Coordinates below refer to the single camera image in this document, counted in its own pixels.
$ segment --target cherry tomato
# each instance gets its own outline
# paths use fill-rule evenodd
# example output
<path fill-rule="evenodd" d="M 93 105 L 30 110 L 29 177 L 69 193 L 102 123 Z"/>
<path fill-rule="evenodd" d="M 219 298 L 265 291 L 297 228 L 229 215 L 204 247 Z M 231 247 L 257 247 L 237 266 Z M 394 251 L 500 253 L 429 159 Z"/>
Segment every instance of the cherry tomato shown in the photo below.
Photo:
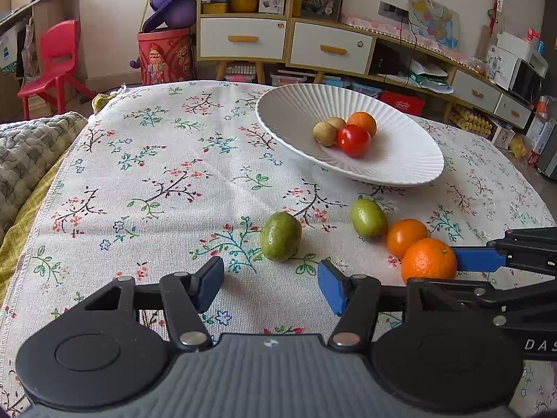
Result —
<path fill-rule="evenodd" d="M 336 143 L 339 148 L 350 157 L 364 155 L 371 142 L 369 132 L 363 127 L 347 124 L 336 134 Z"/>

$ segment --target electrical outlet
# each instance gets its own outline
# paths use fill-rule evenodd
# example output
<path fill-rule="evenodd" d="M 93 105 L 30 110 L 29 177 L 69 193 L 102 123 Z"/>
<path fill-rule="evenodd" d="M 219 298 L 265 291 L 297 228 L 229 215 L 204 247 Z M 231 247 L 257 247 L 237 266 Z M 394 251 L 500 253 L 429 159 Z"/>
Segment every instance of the electrical outlet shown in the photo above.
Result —
<path fill-rule="evenodd" d="M 396 20 L 402 23 L 408 24 L 408 11 L 406 9 L 399 8 L 398 6 L 392 5 L 390 3 L 385 3 L 382 1 L 379 4 L 379 10 L 377 11 L 379 15 L 383 17 L 388 17 L 389 19 Z"/>

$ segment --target green fruit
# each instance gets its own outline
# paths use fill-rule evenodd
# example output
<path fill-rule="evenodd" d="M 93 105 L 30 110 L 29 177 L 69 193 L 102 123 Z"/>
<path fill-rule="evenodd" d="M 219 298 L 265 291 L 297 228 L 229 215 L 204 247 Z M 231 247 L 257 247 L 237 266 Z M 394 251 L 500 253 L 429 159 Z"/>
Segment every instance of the green fruit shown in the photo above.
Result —
<path fill-rule="evenodd" d="M 296 254 L 301 240 L 300 222 L 289 213 L 277 212 L 261 229 L 261 253 L 271 261 L 286 261 Z"/>
<path fill-rule="evenodd" d="M 361 237 L 379 237 L 389 229 L 385 213 L 370 199 L 358 199 L 350 209 L 350 219 Z"/>

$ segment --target ribbed white bowl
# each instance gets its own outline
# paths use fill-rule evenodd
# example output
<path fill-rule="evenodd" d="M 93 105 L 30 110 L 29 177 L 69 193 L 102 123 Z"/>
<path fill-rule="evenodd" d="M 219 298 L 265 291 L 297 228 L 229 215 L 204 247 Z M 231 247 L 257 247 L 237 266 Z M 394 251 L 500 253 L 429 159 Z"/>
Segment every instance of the ribbed white bowl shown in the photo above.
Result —
<path fill-rule="evenodd" d="M 355 111 L 366 111 L 377 121 L 377 134 L 364 157 L 353 159 L 336 146 L 324 148 L 314 140 L 315 124 L 331 116 L 346 120 Z M 408 187 L 426 184 L 443 171 L 443 154 L 429 133 L 365 94 L 326 85 L 280 86 L 261 96 L 255 112 L 278 142 L 353 179 Z"/>

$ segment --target floral tablecloth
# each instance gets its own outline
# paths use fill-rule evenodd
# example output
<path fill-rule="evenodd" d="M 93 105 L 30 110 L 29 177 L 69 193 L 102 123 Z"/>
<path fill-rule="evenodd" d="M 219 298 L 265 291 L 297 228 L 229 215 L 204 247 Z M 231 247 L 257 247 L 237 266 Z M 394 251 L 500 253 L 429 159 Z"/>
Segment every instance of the floral tablecloth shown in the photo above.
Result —
<path fill-rule="evenodd" d="M 258 125 L 254 108 L 269 88 L 187 82 L 125 91 L 74 142 L 40 210 L 3 306 L 2 405 L 27 401 L 14 371 L 17 350 L 35 331 L 121 275 L 157 282 L 222 256 L 226 279 L 202 320 L 211 334 L 322 333 L 338 318 L 321 296 L 316 265 L 330 259 L 346 275 L 400 285 L 399 260 L 384 241 L 361 240 L 349 220 L 360 197 L 389 221 L 417 218 L 452 245 L 484 245 L 506 229 L 552 226 L 538 194 L 488 141 L 415 118 L 436 140 L 445 170 L 432 184 L 402 189 L 350 180 L 292 156 Z M 258 237 L 278 210 L 304 227 L 299 252 L 265 259 Z M 467 275 L 506 289 L 542 281 L 500 269 Z M 161 312 L 141 321 L 165 334 Z M 383 313 L 378 332 L 400 323 Z M 551 363 L 526 363 L 512 406 L 550 408 Z"/>

